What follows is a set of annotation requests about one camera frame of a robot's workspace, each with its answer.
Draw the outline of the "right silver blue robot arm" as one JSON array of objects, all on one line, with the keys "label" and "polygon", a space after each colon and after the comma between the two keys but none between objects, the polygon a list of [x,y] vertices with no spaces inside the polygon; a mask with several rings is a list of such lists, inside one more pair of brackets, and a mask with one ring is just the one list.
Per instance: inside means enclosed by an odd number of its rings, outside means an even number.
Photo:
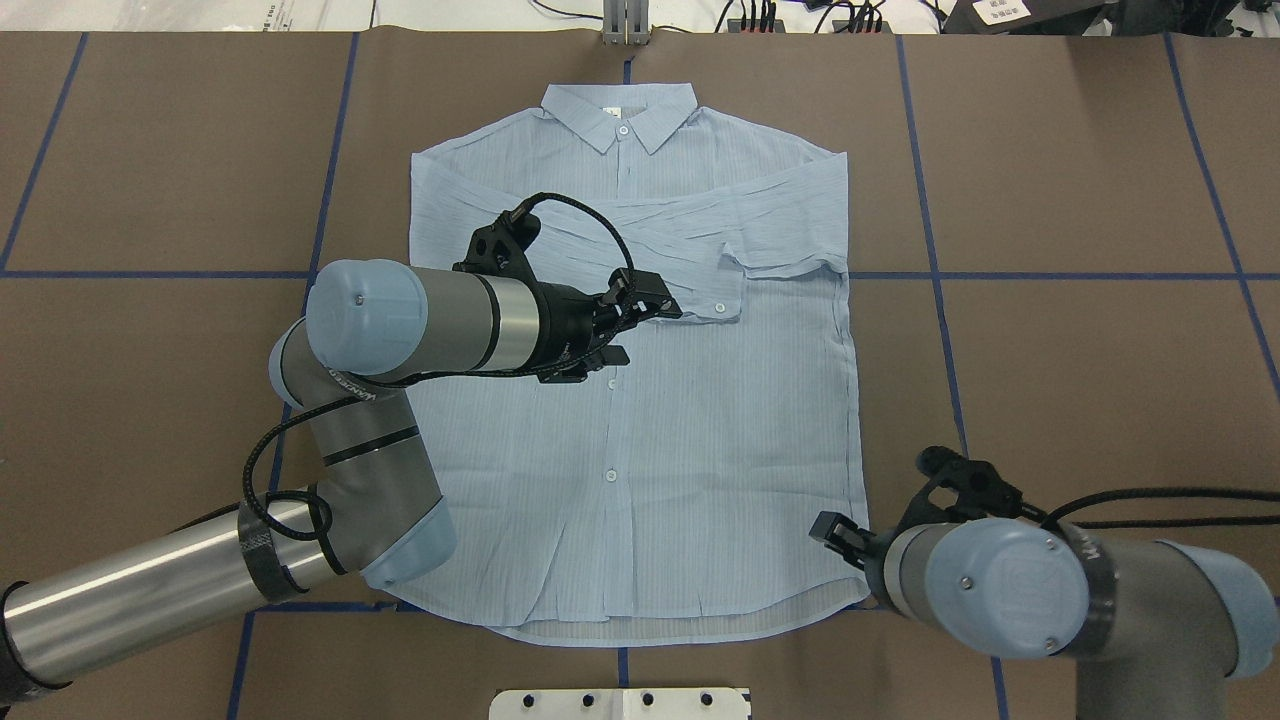
[{"label": "right silver blue robot arm", "polygon": [[1004,518],[881,537],[823,511],[810,537],[891,612],[996,659],[1069,659],[1078,719],[1224,719],[1277,650],[1265,579],[1229,553]]}]

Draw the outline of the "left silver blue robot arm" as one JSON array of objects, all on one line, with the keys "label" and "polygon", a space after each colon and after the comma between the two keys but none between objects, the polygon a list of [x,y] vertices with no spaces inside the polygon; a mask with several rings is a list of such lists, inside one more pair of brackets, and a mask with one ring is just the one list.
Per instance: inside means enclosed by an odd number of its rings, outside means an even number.
[{"label": "left silver blue robot arm", "polygon": [[541,281],[515,258],[325,266],[273,350],[291,415],[248,451],[239,498],[3,591],[3,707],[339,577],[375,587],[421,577],[454,537],[411,387],[580,379],[626,363],[623,332],[682,311],[660,275],[632,266],[596,292]]}]

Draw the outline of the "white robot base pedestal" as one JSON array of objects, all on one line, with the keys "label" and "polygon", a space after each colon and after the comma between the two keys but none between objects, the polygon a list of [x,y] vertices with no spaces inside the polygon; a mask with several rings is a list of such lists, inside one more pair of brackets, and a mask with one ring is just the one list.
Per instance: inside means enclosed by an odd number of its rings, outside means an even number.
[{"label": "white robot base pedestal", "polygon": [[750,691],[732,687],[503,691],[489,719],[753,719]]}]

